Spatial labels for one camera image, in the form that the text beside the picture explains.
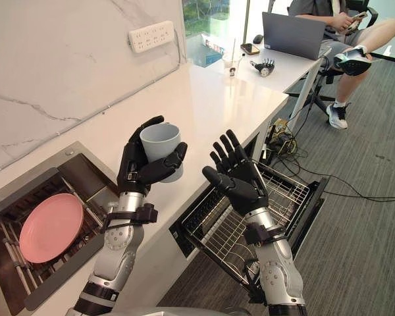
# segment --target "gray cup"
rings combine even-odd
[[[151,163],[168,156],[181,142],[180,130],[170,123],[160,123],[144,128],[139,134],[144,145],[147,160]],[[173,182],[183,175],[183,164],[161,182]]]

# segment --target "electrical outlet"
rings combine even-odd
[[[174,24],[164,21],[128,33],[130,45],[136,53],[163,45],[174,39]]]

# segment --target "white sneaker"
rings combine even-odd
[[[343,130],[348,127],[347,121],[345,120],[345,107],[333,107],[334,104],[330,104],[327,107],[327,113],[329,116],[329,124],[339,130]]]

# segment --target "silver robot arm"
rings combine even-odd
[[[284,228],[275,225],[269,213],[265,182],[233,131],[227,130],[220,140],[225,150],[215,142],[216,153],[210,153],[217,170],[206,166],[202,173],[247,220],[244,237],[255,245],[269,315],[307,315],[302,277],[294,266]]]
[[[244,236],[248,244],[255,245],[269,315],[307,315],[303,280],[294,265],[284,228],[274,225],[267,207],[249,212],[245,219],[248,225]]]
[[[118,208],[109,214],[104,246],[99,252],[87,284],[73,308],[66,316],[94,316],[109,313],[132,272],[136,251],[144,239],[141,224],[132,225],[143,210],[144,195],[137,192],[121,193]]]
[[[104,246],[76,305],[66,316],[96,316],[112,311],[132,272],[136,252],[144,239],[143,224],[156,223],[157,211],[144,203],[151,185],[180,168],[187,144],[180,142],[172,153],[156,161],[147,160],[140,132],[164,121],[153,117],[140,125],[125,145],[117,176],[119,200],[103,225]]]

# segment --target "gray laptop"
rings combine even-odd
[[[306,18],[262,12],[265,48],[308,59],[319,58],[326,24]]]

